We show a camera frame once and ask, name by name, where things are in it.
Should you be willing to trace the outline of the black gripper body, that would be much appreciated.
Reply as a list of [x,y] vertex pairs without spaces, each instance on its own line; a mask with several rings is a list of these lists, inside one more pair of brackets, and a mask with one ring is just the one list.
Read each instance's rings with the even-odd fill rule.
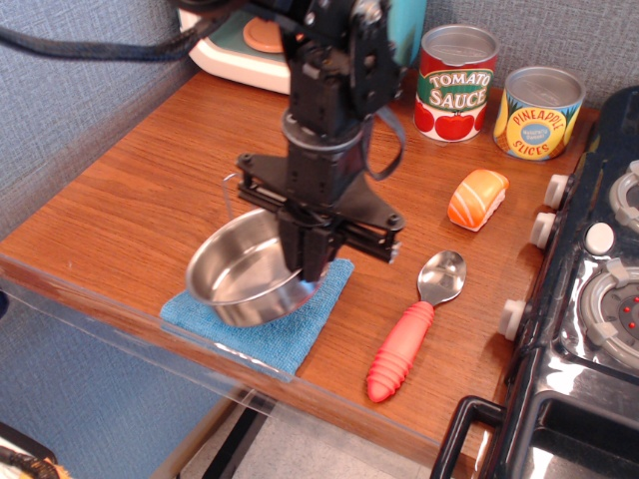
[[384,171],[372,171],[367,132],[349,140],[310,136],[288,142],[283,157],[238,156],[237,166],[243,173],[241,197],[276,215],[281,209],[291,212],[305,233],[332,231],[343,237],[343,245],[392,262],[399,250],[396,235],[405,220],[367,181],[392,174],[400,158]]

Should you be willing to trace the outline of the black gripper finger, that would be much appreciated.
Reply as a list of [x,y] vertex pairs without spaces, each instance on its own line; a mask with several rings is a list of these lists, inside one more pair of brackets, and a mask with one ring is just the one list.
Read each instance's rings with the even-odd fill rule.
[[279,236],[286,266],[295,271],[304,267],[304,233],[301,222],[289,211],[277,213]]
[[305,233],[303,254],[303,277],[316,282],[323,275],[328,263],[334,260],[343,246],[343,237],[324,229],[313,229]]

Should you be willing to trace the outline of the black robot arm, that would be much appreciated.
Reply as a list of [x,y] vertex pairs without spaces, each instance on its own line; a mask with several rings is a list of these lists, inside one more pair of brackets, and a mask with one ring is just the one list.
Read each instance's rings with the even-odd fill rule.
[[243,154],[242,197],[275,215],[287,268],[316,281],[351,245],[385,261],[403,217],[370,187],[397,169],[375,171],[373,125],[399,126],[389,103],[404,70],[387,34],[386,1],[182,1],[181,10],[217,27],[244,10],[276,23],[290,71],[282,157]]

